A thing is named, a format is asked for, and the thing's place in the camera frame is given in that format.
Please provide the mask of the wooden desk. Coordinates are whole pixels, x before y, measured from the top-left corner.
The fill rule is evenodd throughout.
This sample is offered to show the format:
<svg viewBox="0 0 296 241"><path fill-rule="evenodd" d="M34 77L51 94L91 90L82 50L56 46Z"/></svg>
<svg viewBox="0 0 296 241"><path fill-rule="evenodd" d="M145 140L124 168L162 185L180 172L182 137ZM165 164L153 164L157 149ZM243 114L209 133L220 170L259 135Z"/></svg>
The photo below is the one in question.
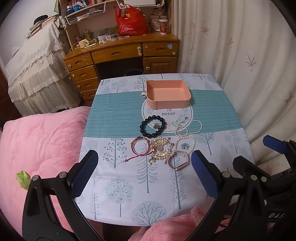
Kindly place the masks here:
<svg viewBox="0 0 296 241"><path fill-rule="evenodd" d="M66 15L69 1L59 3ZM72 49L64 58L64 63L85 106L92 105L95 92L104 79L122 77L130 69L141 69L144 74L177 72L180 40L171 33L116 37L112 41L79 48L76 37L82 37L86 31L100 31L115 25L114 8L108 4L106 13L66 27Z"/></svg>

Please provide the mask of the green crumpled wrapper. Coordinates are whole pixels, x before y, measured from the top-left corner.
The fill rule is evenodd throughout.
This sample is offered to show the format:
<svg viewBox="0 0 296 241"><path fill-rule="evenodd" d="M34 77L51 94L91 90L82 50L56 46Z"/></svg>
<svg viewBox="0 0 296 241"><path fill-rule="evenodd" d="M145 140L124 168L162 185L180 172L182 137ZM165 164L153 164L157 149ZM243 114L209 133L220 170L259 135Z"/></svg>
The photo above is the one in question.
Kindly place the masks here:
<svg viewBox="0 0 296 241"><path fill-rule="evenodd" d="M16 173L16 180L19 182L20 186L23 189L25 189L25 190L29 189L31 178L27 172L20 171L20 172Z"/></svg>

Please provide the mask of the red white paper cup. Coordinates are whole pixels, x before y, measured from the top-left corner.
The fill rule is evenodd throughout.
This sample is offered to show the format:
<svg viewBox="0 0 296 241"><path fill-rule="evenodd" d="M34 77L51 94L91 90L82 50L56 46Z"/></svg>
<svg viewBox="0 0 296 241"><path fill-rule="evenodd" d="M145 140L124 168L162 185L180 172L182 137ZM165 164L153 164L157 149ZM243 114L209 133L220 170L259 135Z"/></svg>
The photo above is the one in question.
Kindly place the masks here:
<svg viewBox="0 0 296 241"><path fill-rule="evenodd" d="M168 32L168 20L167 19L159 19L159 29L160 29L161 35L165 35Z"/></svg>

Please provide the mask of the cream mug on desk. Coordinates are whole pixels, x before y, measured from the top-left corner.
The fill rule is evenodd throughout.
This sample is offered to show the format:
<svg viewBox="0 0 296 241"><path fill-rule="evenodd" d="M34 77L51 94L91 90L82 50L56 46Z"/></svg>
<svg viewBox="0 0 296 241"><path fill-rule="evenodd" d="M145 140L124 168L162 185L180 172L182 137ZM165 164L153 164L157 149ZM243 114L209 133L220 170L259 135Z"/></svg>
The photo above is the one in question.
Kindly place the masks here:
<svg viewBox="0 0 296 241"><path fill-rule="evenodd" d="M89 45L89 41L84 39L78 42L79 48L83 49Z"/></svg>

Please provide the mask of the tree print tablecloth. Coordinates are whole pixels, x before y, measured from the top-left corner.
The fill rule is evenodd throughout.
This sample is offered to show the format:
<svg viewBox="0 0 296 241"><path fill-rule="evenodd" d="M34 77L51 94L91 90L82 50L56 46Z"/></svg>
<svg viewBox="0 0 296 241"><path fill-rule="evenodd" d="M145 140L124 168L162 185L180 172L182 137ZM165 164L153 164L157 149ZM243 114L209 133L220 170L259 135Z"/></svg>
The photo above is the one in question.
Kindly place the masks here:
<svg viewBox="0 0 296 241"><path fill-rule="evenodd" d="M186 108L150 109L147 80L183 80ZM181 144L189 144L184 150ZM248 138L226 94L208 74L152 74L104 79L95 93L80 155L98 154L98 165L80 197L86 218L102 223L151 226L209 208L212 199L191 164L199 150L220 171L238 177L232 162L253 161Z"/></svg>

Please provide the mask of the pink quilt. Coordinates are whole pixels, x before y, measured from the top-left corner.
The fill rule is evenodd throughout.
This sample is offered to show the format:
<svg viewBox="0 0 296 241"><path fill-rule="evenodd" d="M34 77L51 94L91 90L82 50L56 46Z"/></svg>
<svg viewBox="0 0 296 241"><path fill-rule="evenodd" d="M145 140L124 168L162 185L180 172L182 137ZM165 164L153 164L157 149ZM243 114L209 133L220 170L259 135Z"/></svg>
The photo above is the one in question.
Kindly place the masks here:
<svg viewBox="0 0 296 241"><path fill-rule="evenodd" d="M1 134L1 211L22 234L27 192L16 180L25 171L30 177L56 177L78 162L90 108L81 106L59 113L29 115L5 123Z"/></svg>

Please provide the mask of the pink fleece clothing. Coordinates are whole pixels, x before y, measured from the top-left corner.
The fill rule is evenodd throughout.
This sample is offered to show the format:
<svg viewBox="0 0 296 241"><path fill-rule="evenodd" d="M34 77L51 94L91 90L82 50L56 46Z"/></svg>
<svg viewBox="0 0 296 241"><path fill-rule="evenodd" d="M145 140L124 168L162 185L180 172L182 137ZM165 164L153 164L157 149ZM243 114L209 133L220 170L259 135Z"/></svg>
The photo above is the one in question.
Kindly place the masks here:
<svg viewBox="0 0 296 241"><path fill-rule="evenodd" d="M129 240L186 240L206 214L201 207L195 206L189 214L161 220L151 227L141 227Z"/></svg>

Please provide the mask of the white floral curtain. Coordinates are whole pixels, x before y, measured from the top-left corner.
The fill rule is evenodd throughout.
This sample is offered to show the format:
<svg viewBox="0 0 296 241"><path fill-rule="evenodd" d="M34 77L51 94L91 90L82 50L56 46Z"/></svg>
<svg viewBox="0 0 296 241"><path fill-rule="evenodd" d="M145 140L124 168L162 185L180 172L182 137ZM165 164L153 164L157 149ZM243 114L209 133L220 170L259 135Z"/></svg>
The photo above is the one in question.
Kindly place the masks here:
<svg viewBox="0 0 296 241"><path fill-rule="evenodd" d="M295 139L295 35L271 1L171 1L178 69L210 74L232 103L255 162L270 174L290 166L265 135Z"/></svg>

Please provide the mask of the small silver flower earrings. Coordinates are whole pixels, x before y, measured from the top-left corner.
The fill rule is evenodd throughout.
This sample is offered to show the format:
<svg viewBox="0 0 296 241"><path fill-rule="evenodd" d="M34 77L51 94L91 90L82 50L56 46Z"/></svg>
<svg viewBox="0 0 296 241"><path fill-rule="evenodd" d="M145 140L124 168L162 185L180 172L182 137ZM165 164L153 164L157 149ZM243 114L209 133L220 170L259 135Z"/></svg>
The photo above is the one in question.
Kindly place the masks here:
<svg viewBox="0 0 296 241"><path fill-rule="evenodd" d="M181 144L181 148L182 149L184 149L184 150L188 150L189 149L189 144L187 144L187 143L183 143L183 144Z"/></svg>

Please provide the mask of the red plastic bag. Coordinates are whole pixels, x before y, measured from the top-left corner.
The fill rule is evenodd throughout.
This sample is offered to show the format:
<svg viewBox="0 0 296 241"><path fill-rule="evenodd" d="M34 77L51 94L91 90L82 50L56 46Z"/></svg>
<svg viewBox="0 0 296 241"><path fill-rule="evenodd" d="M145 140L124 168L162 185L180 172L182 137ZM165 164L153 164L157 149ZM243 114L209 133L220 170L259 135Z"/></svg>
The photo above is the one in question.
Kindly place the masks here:
<svg viewBox="0 0 296 241"><path fill-rule="evenodd" d="M123 36L141 36L149 33L150 26L145 19L144 14L135 7L126 4L125 13L122 14L122 9L119 6L114 6L115 20L118 26L117 33Z"/></svg>

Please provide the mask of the white lace cover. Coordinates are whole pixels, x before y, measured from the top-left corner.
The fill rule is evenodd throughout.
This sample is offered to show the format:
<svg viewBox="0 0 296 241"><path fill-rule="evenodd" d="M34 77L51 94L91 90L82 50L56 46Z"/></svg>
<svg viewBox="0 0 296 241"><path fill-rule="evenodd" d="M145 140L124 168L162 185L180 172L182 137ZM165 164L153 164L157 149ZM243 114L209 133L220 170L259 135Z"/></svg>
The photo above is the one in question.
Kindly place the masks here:
<svg viewBox="0 0 296 241"><path fill-rule="evenodd" d="M70 51L65 20L54 16L6 65L8 94L22 116L76 108L81 95L63 61Z"/></svg>

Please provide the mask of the pink plastic jewelry tray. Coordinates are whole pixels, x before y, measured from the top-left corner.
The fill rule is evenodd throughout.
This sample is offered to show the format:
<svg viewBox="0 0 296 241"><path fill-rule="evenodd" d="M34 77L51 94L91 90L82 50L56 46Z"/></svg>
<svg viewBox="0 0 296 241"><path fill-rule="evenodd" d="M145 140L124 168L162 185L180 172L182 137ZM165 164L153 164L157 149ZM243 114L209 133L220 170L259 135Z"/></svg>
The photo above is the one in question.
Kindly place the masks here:
<svg viewBox="0 0 296 241"><path fill-rule="evenodd" d="M186 108L191 100L191 92L183 80L147 80L146 97L150 109Z"/></svg>

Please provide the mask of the black waste bin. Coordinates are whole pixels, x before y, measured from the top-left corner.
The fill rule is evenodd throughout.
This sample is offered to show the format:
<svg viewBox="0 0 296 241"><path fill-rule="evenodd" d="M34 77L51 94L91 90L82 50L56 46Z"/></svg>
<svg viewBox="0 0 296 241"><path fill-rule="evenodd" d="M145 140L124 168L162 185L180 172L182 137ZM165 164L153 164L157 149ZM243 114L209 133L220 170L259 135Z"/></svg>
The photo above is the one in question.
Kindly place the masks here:
<svg viewBox="0 0 296 241"><path fill-rule="evenodd" d="M125 76L136 76L136 75L143 75L144 72L141 69L130 69L126 71Z"/></svg>

